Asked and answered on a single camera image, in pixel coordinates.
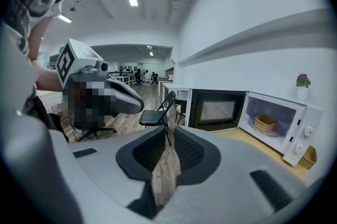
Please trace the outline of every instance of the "microwave control panel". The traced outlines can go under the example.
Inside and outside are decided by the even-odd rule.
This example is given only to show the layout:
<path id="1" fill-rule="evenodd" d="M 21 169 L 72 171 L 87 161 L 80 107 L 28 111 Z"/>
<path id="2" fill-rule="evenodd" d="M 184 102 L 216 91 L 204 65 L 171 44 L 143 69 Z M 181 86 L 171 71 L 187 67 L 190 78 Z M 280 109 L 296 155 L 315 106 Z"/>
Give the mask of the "microwave control panel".
<path id="1" fill-rule="evenodd" d="M 301 160 L 309 145 L 312 143 L 314 135 L 320 125 L 323 112 L 321 110 L 307 106 L 303 122 L 297 136 L 294 138 L 283 159 L 295 166 Z"/>

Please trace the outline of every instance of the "brown container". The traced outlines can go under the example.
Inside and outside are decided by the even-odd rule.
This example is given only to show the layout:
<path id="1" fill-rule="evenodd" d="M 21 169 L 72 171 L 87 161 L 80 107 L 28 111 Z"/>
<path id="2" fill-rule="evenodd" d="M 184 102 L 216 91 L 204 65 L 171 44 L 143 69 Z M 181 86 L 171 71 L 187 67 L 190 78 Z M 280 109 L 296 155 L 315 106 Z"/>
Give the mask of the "brown container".
<path id="1" fill-rule="evenodd" d="M 269 115 L 260 115 L 255 117 L 254 126 L 262 132 L 268 133 L 272 131 L 276 124 L 277 120 Z"/>
<path id="2" fill-rule="evenodd" d="M 305 167 L 307 170 L 310 170 L 312 166 L 317 162 L 316 149 L 311 145 L 304 153 L 304 156 L 301 158 L 299 164 L 302 167 Z"/>

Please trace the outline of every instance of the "microwave knob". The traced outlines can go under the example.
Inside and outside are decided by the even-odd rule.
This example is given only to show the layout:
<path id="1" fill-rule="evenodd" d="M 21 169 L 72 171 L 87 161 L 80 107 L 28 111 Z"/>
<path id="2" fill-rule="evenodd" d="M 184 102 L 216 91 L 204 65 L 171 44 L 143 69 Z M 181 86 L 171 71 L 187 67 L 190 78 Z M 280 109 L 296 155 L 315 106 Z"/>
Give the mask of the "microwave knob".
<path id="1" fill-rule="evenodd" d="M 303 152 L 304 145 L 302 142 L 299 142 L 298 144 L 295 145 L 295 153 L 300 154 Z"/>
<path id="2" fill-rule="evenodd" d="M 310 137 L 314 133 L 314 128 L 311 125 L 306 125 L 304 128 L 304 135 Z"/>

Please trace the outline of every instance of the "microwave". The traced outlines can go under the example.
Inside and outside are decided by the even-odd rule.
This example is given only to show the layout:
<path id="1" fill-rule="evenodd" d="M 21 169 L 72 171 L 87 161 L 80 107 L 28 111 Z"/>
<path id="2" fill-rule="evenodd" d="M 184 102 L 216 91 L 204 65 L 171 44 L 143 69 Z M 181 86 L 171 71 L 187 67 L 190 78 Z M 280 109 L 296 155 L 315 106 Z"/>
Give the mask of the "microwave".
<path id="1" fill-rule="evenodd" d="M 313 106 L 249 91 L 191 89 L 186 126 L 207 131 L 241 128 L 296 165 L 312 143 L 322 114 Z"/>

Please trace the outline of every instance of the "white vase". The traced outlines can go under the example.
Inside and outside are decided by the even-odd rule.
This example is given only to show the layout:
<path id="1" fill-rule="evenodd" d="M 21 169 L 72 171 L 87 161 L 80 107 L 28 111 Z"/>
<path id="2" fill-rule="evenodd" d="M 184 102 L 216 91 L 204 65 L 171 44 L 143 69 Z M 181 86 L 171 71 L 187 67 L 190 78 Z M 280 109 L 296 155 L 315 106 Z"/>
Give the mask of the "white vase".
<path id="1" fill-rule="evenodd" d="M 308 94 L 308 90 L 309 88 L 307 87 L 298 86 L 297 87 L 297 99 L 304 101 L 306 99 L 306 95 Z"/>

